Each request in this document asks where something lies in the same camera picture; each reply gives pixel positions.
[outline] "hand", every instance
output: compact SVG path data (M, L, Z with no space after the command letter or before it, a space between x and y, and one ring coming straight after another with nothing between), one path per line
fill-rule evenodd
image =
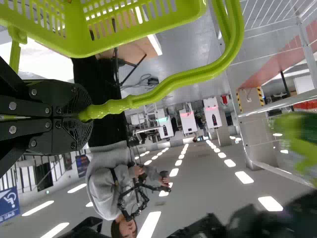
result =
M160 178L159 182L162 184L162 186L164 187L169 187L168 183L170 182L169 176L164 177L164 178Z
M134 176L135 178L137 178L139 175L144 174L144 171L142 168L140 168L139 166L133 166L134 169Z

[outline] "yellow black warning stripe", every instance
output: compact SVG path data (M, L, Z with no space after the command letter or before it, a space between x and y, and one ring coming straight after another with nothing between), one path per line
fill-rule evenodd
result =
M263 107L264 106L264 100L262 98L262 91L261 91L261 87L257 87L258 89L258 95L259 95L259 100L260 100L260 104Z
M242 112L242 106L241 106L241 102L240 102L239 93L237 93L237 99L238 99L238 104L239 104L240 112Z

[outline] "black pants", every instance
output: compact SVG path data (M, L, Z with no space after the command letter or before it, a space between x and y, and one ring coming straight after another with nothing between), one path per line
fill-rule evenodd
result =
M113 66L109 59L97 60L95 56L72 59L74 80L86 88L93 104L104 104L110 99L121 99L120 89L115 86ZM107 115L94 120L90 147L105 146L126 140L126 119L124 113Z

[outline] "green object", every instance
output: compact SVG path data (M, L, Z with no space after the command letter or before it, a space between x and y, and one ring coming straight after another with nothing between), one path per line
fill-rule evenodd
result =
M28 119L28 118L30 118L30 117L0 114L0 121L2 121L2 120L19 120L19 119Z
M273 132L282 133L288 141L289 149L304 156L294 169L309 177L311 169L317 167L317 114L294 112L280 116L274 121ZM317 187L317 178L311 179Z
M27 37L24 32L21 32L19 29L13 26L8 26L8 32L12 38L11 54L10 54L10 66L11 68L18 73L21 47L20 43L27 44Z
M228 15L225 13L222 0L212 0L212 4L226 43L226 49L217 61L172 75L148 93L137 96L129 95L121 100L109 100L103 105L90 105L78 115L78 118L81 121L100 119L108 114L119 114L126 109L135 109L155 103L177 88L213 79L224 72L235 59L242 46L244 21L239 0L226 0Z
M206 1L4 0L0 25L68 57L84 58L194 21L206 12Z

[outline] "cable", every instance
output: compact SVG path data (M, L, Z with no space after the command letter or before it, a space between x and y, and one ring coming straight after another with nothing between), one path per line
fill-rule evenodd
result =
M148 86L147 90L151 90L153 88L155 88L157 86L157 84L154 84L154 85L149 85L148 83L144 83L144 81L146 80L149 80L150 78L152 77L152 75L150 73L146 73L146 74L143 74L141 77L140 77L140 80L138 83L134 84L134 85L125 85L125 86L122 86L121 87L121 90L125 90L127 88L139 88L139 87L142 87L142 86Z

